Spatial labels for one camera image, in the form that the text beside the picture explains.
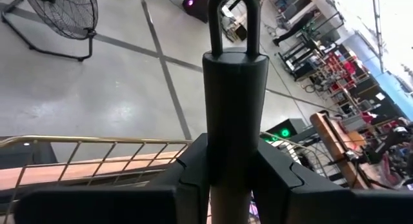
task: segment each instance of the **metal shackle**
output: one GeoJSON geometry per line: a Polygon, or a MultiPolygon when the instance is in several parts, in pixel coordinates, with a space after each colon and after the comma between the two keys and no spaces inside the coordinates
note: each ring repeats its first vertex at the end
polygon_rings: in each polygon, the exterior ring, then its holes
{"type": "MultiPolygon", "coordinates": [[[[224,0],[208,1],[208,22],[211,37],[211,48],[213,56],[223,53],[222,31],[220,10],[224,0]]],[[[257,57],[259,55],[259,27],[260,27],[260,5],[259,0],[242,0],[247,7],[247,56],[257,57]]]]}

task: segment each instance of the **stage light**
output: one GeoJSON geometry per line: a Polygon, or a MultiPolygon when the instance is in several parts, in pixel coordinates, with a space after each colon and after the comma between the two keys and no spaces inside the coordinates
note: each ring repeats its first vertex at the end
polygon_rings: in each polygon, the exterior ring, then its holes
{"type": "Polygon", "coordinates": [[[274,135],[275,137],[268,136],[267,134],[261,134],[260,137],[263,138],[265,141],[272,143],[274,141],[279,140],[279,137],[284,139],[288,139],[296,134],[302,132],[305,129],[306,125],[301,118],[292,118],[287,119],[280,124],[270,128],[269,130],[265,131],[274,135]]]}
{"type": "Polygon", "coordinates": [[[289,129],[284,128],[283,130],[281,130],[281,136],[283,137],[290,137],[291,132],[289,131],[289,129]]]}
{"type": "Polygon", "coordinates": [[[208,0],[183,0],[182,6],[187,14],[208,22],[208,0]]]}

